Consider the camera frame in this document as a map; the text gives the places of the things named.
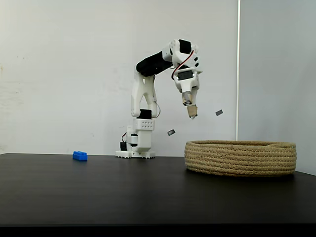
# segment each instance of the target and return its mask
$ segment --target red wire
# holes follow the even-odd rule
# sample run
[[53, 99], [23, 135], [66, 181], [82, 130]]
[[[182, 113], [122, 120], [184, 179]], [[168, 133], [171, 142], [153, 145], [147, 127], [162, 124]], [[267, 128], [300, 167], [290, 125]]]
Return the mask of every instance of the red wire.
[[176, 69], [173, 71], [173, 73], [171, 74], [171, 78], [174, 80], [173, 76], [174, 76], [174, 73], [176, 72], [176, 70], [178, 70], [180, 67], [182, 67], [183, 64], [185, 64], [189, 58], [191, 58], [191, 56], [193, 55], [194, 53], [194, 50], [192, 50], [191, 54], [187, 57], [186, 60], [184, 60], [178, 67], [176, 67]]

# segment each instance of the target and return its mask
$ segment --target black arm segment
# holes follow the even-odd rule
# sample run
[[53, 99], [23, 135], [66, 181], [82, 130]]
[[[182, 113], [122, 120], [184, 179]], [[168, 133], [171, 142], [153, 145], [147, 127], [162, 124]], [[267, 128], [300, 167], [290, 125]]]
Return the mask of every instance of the black arm segment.
[[171, 66], [172, 62], [164, 61], [162, 57], [162, 51], [160, 51], [159, 53], [156, 53], [140, 61], [136, 65], [136, 70], [144, 77], [149, 77], [157, 75]]

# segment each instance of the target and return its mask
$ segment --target woven basket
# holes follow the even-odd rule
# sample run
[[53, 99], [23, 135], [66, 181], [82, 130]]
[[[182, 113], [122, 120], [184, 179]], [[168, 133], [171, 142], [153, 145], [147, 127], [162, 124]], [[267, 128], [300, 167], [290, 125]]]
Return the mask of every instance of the woven basket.
[[281, 176], [296, 167], [296, 144], [257, 141], [191, 141], [185, 147], [189, 170], [229, 176]]

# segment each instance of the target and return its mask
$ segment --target dark tabletop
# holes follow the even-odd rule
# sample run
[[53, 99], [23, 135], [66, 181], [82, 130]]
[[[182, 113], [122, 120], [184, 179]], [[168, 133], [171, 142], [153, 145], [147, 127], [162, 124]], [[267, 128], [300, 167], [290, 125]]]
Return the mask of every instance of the dark tabletop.
[[316, 177], [233, 178], [184, 158], [0, 156], [0, 226], [316, 223]]

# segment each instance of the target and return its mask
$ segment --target small gray piece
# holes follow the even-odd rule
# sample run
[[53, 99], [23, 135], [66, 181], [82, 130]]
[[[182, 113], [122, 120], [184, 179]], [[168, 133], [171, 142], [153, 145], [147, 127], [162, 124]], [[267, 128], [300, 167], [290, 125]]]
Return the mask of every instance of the small gray piece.
[[173, 130], [170, 130], [170, 131], [168, 132], [168, 135], [171, 136], [172, 134], [175, 134], [175, 133], [176, 133], [176, 131], [173, 129]]
[[222, 111], [222, 110], [219, 110], [219, 111], [216, 112], [216, 116], [219, 116], [219, 115], [221, 115], [222, 113], [223, 113], [223, 111]]

